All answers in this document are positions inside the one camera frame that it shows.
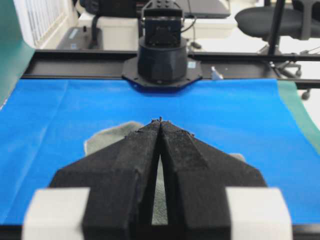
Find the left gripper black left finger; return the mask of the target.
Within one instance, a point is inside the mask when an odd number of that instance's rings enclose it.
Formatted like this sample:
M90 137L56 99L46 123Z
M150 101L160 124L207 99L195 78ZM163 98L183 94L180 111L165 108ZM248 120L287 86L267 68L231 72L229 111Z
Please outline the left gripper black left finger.
M160 122L60 168L24 217L24 240L128 240L152 221Z

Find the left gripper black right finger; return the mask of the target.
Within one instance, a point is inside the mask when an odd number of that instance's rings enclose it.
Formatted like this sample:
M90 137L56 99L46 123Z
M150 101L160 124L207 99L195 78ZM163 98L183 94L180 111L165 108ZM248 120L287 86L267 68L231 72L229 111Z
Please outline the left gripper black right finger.
M255 167L164 121L160 124L168 222L188 240L290 240L278 188Z

